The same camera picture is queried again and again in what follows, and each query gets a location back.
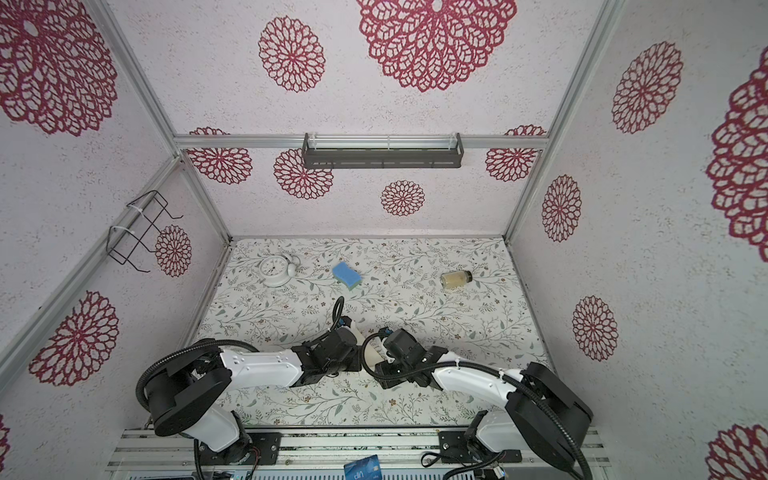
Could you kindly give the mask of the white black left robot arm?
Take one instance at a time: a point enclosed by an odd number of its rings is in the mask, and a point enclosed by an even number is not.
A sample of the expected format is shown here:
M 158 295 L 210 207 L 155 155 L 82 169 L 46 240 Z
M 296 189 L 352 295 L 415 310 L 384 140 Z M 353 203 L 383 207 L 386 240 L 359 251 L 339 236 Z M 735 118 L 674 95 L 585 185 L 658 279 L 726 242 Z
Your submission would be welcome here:
M 150 365 L 135 395 L 159 437 L 183 435 L 231 463 L 244 458 L 252 440 L 234 411 L 219 405 L 231 391 L 314 385 L 342 372 L 362 370 L 353 330 L 340 326 L 281 351 L 259 351 L 240 340 L 204 339 Z

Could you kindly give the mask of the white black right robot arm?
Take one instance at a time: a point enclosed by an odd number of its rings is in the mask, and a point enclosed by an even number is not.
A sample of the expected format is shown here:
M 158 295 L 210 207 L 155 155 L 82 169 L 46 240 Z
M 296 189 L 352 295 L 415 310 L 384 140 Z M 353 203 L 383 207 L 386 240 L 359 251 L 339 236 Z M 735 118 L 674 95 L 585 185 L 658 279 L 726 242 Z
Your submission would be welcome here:
M 360 347 L 363 370 L 382 388 L 403 382 L 476 396 L 496 407 L 468 430 L 491 454 L 526 445 L 549 466 L 574 479 L 592 479 L 582 451 L 594 413 L 553 371 L 531 362 L 522 370 L 477 363 L 444 347 L 424 348 L 404 329 L 383 328 Z

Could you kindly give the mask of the cream square paper sheet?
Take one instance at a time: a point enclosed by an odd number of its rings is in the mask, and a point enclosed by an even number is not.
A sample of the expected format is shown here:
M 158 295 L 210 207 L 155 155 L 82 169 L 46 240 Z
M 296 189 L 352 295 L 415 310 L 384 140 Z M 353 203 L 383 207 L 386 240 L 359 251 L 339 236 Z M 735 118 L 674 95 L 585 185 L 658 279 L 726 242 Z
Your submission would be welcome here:
M 365 364 L 372 371 L 375 371 L 376 367 L 381 363 L 389 363 L 382 340 L 377 335 L 373 336 L 373 338 L 366 344 L 365 348 L 362 349 L 362 352 Z

